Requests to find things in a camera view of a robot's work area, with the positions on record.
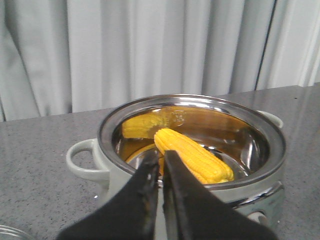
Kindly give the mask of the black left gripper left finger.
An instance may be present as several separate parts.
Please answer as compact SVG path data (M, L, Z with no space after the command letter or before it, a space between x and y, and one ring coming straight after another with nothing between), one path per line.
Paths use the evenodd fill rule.
M106 204L62 230L59 240L152 240L158 207L158 153L146 154L136 172Z

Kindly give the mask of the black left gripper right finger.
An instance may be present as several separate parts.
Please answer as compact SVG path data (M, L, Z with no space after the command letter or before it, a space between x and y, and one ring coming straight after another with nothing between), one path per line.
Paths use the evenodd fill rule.
M269 228L254 222L207 190L178 153L164 154L163 199L169 240L276 240Z

